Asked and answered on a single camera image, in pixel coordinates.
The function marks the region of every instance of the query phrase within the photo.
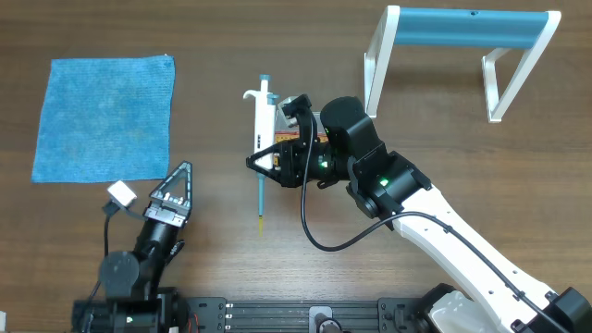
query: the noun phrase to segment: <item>blue bar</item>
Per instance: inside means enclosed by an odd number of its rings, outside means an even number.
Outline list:
[[[529,49],[548,20],[547,12],[402,7],[395,44]]]

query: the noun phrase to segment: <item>blue cloth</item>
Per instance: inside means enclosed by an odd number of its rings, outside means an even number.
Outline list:
[[[167,175],[172,56],[52,61],[32,182]]]

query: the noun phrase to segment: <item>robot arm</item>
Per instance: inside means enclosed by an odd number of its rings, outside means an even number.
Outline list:
[[[300,126],[300,138],[279,142],[248,157],[247,167],[283,187],[299,187],[316,179],[317,186],[324,189],[349,180],[346,191],[361,211],[369,218],[379,217],[391,230],[428,253],[480,305],[477,308],[485,313],[486,321],[482,332],[592,329],[592,308],[581,294],[568,289],[558,296],[549,286],[528,276],[466,224],[416,166],[396,152],[387,153],[357,98],[338,98],[321,111],[328,143],[316,137],[310,106],[306,95],[284,105],[286,117],[296,118]],[[272,170],[254,163],[266,154],[277,157]],[[304,216],[302,224],[306,231]],[[336,251],[311,241],[321,250]],[[463,326],[456,323],[452,330],[445,330],[434,318],[426,320],[437,332],[461,332]]]

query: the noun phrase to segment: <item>wooden table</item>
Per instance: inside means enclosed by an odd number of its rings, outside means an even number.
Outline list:
[[[386,228],[347,251],[304,237],[299,190],[267,182],[258,237],[253,102],[242,93],[273,76],[283,96],[314,108],[363,95],[363,53],[387,1],[45,1],[0,3],[0,310],[11,330],[68,330],[103,256],[108,184],[31,184],[50,60],[175,57],[171,160],[193,162],[187,246],[163,286],[228,299],[374,300],[421,296],[451,279]],[[592,299],[592,3],[399,2],[513,10],[559,9],[548,50],[503,122],[488,124],[480,57],[487,50],[397,47],[375,121],[380,138],[415,162],[501,253],[556,291]],[[508,82],[518,55],[502,59]],[[147,205],[155,181],[131,182]],[[325,244],[369,225],[345,184],[311,187],[309,223]],[[111,223],[111,250],[141,225]]]

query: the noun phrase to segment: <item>white stand leg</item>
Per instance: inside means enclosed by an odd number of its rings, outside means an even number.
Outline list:
[[[399,6],[387,6],[378,22],[368,51],[364,54],[364,108],[369,117],[376,117],[378,100],[389,67],[390,52],[399,24]]]
[[[542,55],[543,51],[549,44],[553,33],[559,25],[561,20],[561,12],[549,11],[549,20],[536,39],[535,45],[524,52],[518,68],[514,72],[508,88],[499,99],[498,95],[498,82],[496,79],[495,62],[501,56],[505,55],[509,49],[498,48],[493,50],[489,55],[486,55],[481,59],[483,67],[483,80],[485,84],[485,96],[487,100],[487,118],[491,123],[501,122],[501,118],[508,110],[508,106],[522,87],[524,81],[530,74],[537,60]]]

